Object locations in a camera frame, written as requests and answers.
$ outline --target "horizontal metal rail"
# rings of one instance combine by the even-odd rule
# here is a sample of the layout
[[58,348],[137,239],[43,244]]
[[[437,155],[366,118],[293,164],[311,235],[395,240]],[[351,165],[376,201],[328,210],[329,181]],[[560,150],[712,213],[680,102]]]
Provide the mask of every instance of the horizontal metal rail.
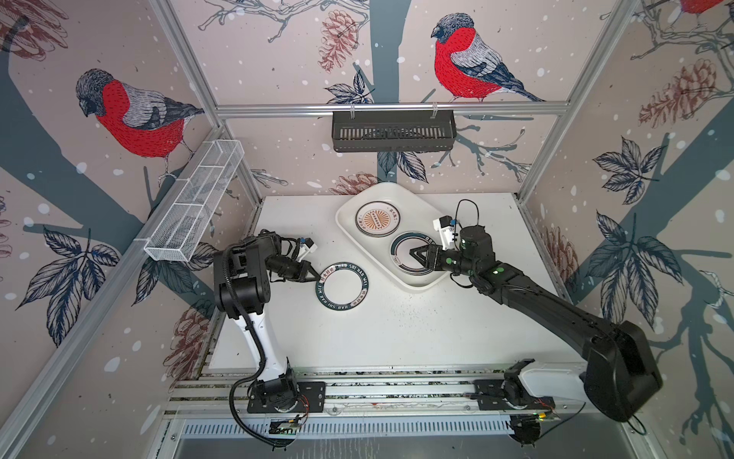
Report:
[[332,112],[369,112],[404,110],[454,110],[455,115],[563,115],[568,110],[566,101],[549,102],[449,102],[419,104],[276,104],[276,105],[219,105],[217,116],[232,118],[300,118],[331,116]]

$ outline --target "tray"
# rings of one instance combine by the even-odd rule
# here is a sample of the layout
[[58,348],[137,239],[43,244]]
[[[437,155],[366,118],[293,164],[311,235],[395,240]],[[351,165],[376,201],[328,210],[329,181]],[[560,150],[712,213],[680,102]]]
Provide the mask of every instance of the tray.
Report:
[[[400,224],[390,236],[367,236],[360,231],[355,222],[357,210],[376,200],[388,202],[400,211]],[[391,281],[406,292],[422,293],[448,277],[449,273],[437,271],[425,275],[408,274],[393,263],[390,246],[396,237],[408,231],[417,231],[438,241],[439,236],[433,229],[433,220],[442,216],[443,214],[434,206],[407,189],[392,182],[383,182],[369,187],[345,202],[336,211],[335,218],[336,225],[387,274]]]

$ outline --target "table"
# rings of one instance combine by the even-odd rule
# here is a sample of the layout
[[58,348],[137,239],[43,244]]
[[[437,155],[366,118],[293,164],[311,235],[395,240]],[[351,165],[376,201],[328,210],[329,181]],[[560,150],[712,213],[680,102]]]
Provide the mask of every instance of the table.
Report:
[[[420,197],[447,215],[454,214],[459,199],[476,202],[480,223],[492,235],[497,259],[555,292],[512,194]],[[316,299],[314,283],[272,284],[272,297],[265,307],[292,366],[344,372],[504,367],[522,358],[583,361],[560,338],[524,314],[475,289],[461,289],[448,278],[423,294],[399,289],[336,225],[336,211],[350,198],[269,196],[264,201],[256,233],[265,228],[281,236],[310,237],[319,246],[308,256],[317,272],[332,263],[350,261],[366,271],[370,283],[365,300],[348,311],[324,307]],[[475,218],[474,206],[462,204],[459,220],[473,223]],[[466,278],[459,281],[468,282]],[[210,371],[254,367],[244,336],[227,319]]]

